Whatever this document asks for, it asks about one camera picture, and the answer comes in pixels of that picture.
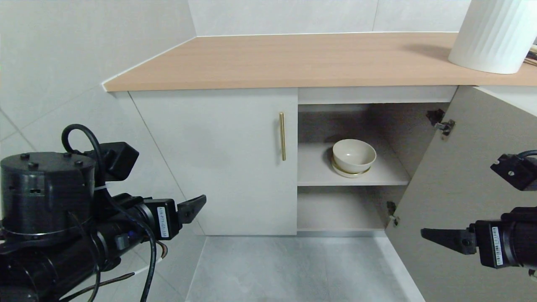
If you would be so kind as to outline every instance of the barcode label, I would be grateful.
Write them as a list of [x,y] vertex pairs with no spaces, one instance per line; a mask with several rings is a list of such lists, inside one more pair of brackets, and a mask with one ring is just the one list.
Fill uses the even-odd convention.
[[492,239],[494,240],[494,253],[496,254],[496,265],[503,265],[502,243],[500,242],[500,232],[498,227],[492,227]]
[[161,237],[168,238],[168,219],[166,218],[166,208],[163,206],[157,207],[158,225],[161,227]]

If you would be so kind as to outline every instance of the bowl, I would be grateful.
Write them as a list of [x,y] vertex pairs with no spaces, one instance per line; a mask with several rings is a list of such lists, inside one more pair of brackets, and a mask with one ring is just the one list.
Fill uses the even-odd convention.
[[375,148],[361,140],[340,140],[332,151],[336,164],[343,172],[351,174],[366,171],[376,160]]

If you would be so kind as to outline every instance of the open cabinet door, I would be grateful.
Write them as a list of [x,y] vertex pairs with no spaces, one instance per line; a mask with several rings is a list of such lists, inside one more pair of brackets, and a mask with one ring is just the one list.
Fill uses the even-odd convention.
[[537,117],[484,89],[460,87],[449,119],[456,122],[449,139],[435,135],[395,212],[398,225],[386,233],[428,302],[534,300],[527,269],[483,267],[478,254],[422,239],[420,229],[464,229],[537,206],[537,192],[520,192],[490,169],[504,153],[537,149]]

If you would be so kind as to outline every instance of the gold handle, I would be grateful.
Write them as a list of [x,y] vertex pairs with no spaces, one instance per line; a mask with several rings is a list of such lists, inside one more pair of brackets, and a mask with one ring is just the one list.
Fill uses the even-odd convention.
[[284,113],[280,112],[280,140],[281,140],[281,160],[286,159],[285,155],[285,122],[284,122]]

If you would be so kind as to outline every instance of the cabinet shelf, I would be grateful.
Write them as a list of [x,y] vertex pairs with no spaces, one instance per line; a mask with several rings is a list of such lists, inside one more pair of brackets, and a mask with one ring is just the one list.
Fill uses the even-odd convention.
[[407,185],[410,177],[386,140],[375,132],[361,135],[377,152],[371,169],[358,178],[337,174],[330,164],[333,143],[308,142],[298,145],[298,186]]
[[383,231],[364,187],[304,187],[298,190],[297,228],[300,232]]

